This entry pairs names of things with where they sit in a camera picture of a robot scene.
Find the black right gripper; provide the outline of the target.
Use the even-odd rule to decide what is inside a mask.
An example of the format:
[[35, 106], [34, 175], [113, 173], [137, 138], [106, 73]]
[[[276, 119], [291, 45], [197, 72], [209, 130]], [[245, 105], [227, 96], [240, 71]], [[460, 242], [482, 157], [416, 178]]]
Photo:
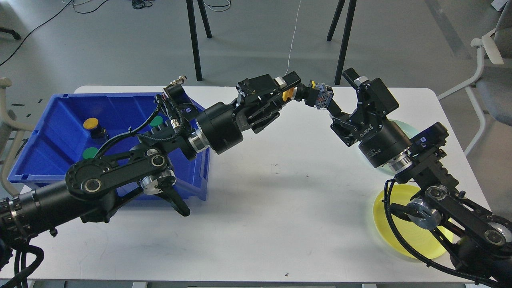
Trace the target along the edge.
[[356, 109], [351, 115], [343, 112], [332, 97], [326, 106], [330, 127], [346, 146], [359, 143], [358, 149], [374, 168], [383, 166], [412, 145], [398, 124], [386, 118], [399, 103], [380, 78], [368, 80], [353, 68], [342, 75], [356, 91]]

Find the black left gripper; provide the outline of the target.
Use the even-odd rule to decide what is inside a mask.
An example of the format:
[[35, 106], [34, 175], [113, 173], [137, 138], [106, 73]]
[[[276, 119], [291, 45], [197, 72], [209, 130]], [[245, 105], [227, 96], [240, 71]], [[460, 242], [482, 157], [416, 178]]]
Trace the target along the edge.
[[288, 102], [284, 100], [283, 93], [294, 89], [300, 82], [296, 72], [276, 79], [265, 74], [238, 82], [236, 100], [230, 104], [218, 102], [196, 118], [207, 145], [221, 154], [239, 144], [244, 131], [260, 133], [280, 116], [283, 103]]

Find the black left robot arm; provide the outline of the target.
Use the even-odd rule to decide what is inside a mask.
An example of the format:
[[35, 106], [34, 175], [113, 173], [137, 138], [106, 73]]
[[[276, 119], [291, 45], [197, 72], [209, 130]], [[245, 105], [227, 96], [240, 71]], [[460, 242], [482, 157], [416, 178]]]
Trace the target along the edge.
[[156, 107], [137, 128], [107, 140], [89, 159], [70, 166], [62, 182], [1, 200], [1, 266], [14, 261], [4, 288], [26, 288], [44, 259], [31, 239], [76, 218], [109, 222], [119, 208], [141, 194], [155, 194], [180, 215], [190, 208], [174, 188], [177, 177], [168, 154], [180, 149], [189, 160], [207, 148], [221, 154], [240, 143], [242, 132], [259, 133], [293, 100], [300, 77], [263, 75], [236, 85], [238, 97], [201, 112], [192, 104], [180, 76], [155, 96]]

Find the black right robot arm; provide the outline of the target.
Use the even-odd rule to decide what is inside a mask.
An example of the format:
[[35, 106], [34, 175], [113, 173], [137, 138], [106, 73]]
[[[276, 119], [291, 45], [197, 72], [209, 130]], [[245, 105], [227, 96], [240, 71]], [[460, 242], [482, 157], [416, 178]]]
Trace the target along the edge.
[[[368, 80], [353, 68], [343, 73], [357, 94], [357, 107], [342, 112], [331, 100], [331, 129], [359, 149], [375, 168], [394, 177], [384, 186], [384, 213], [399, 244], [426, 266], [492, 288], [511, 286], [511, 221], [466, 197], [442, 166], [448, 130], [440, 122], [406, 136], [388, 115], [399, 106], [381, 79]], [[429, 231], [450, 255], [453, 268], [427, 258], [399, 233], [393, 216]]]

